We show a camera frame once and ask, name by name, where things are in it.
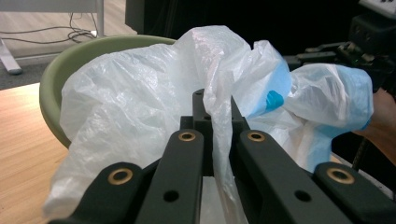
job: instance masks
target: wooden table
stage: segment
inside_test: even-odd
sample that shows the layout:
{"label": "wooden table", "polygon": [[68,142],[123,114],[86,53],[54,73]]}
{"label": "wooden table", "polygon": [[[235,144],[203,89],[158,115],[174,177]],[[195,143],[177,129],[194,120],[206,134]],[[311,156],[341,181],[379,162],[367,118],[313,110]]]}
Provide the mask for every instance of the wooden table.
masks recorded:
{"label": "wooden table", "polygon": [[39,84],[0,91],[0,223],[47,223],[42,205],[67,154],[42,118]]}

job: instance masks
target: brass insert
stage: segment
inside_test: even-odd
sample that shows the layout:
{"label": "brass insert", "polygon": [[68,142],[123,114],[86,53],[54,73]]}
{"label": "brass insert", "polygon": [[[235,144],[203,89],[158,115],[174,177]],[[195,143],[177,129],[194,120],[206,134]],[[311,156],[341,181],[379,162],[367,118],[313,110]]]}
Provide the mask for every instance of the brass insert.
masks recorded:
{"label": "brass insert", "polygon": [[195,133],[181,133],[178,135],[178,139],[183,142],[190,142],[195,139]]}
{"label": "brass insert", "polygon": [[131,180],[132,176],[132,170],[128,168],[120,168],[111,172],[111,174],[107,178],[107,181],[112,185],[121,185]]}
{"label": "brass insert", "polygon": [[341,184],[353,184],[355,182],[355,178],[349,172],[340,168],[329,168],[327,175]]}
{"label": "brass insert", "polygon": [[263,142],[265,140],[265,136],[262,133],[249,133],[247,137],[254,142]]}

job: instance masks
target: white plastic bag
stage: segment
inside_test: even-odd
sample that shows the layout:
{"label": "white plastic bag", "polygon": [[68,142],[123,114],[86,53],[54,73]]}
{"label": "white plastic bag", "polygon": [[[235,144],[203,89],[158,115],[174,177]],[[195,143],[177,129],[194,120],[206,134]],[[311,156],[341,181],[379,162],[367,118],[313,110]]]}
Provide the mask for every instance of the white plastic bag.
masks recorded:
{"label": "white plastic bag", "polygon": [[[312,76],[309,67],[290,73],[268,41],[258,41],[251,49],[225,26],[191,29],[172,46],[128,49],[92,60],[63,88],[61,125],[72,144],[52,178],[45,215],[69,216],[85,189],[110,164],[126,161],[144,168],[159,159],[169,136],[179,128],[180,116],[191,115],[192,93],[205,89],[204,105],[214,130],[219,195],[208,197],[215,181],[205,178],[202,207],[213,206],[216,202],[208,200],[218,198],[223,214],[210,216],[207,212],[215,209],[202,210],[201,222],[247,223],[228,161],[231,96],[251,129],[271,134],[307,169],[330,157],[329,142],[322,144],[321,139],[359,129],[373,112],[367,74],[337,65],[317,67]],[[324,77],[328,81],[324,85],[336,86],[338,92],[316,98],[325,89],[310,92],[309,83]],[[361,85],[351,84],[356,81]],[[302,97],[310,93],[315,95]],[[333,102],[333,97],[340,98]],[[339,112],[329,112],[333,115],[329,122],[322,122],[320,116],[310,120],[311,116],[304,116],[304,104],[312,100],[324,100],[326,110]],[[313,110],[323,106],[309,105]],[[358,111],[356,105],[364,110]]]}

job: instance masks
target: green bucket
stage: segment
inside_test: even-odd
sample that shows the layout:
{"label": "green bucket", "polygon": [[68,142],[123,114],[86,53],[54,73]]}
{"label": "green bucket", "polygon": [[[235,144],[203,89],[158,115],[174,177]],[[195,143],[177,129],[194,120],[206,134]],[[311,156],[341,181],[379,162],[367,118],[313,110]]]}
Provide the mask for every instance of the green bucket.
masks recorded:
{"label": "green bucket", "polygon": [[175,40],[152,35],[115,35],[80,43],[60,53],[44,71],[39,90],[41,114],[56,138],[65,147],[70,146],[71,142],[64,134],[59,121],[62,88],[73,73],[100,55],[160,43],[171,45]]}

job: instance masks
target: green bowl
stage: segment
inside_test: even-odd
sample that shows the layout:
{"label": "green bowl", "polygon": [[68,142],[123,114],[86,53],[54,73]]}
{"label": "green bowl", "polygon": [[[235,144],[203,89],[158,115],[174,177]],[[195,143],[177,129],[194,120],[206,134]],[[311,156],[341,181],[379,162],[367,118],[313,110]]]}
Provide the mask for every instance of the green bowl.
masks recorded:
{"label": "green bowl", "polygon": [[66,80],[82,65],[111,52],[143,48],[154,44],[173,44],[174,39],[152,35],[115,35],[101,37],[75,45],[60,53],[46,68],[40,80],[39,103],[41,114],[49,129],[65,146],[70,140],[59,123],[61,116],[62,88]]}

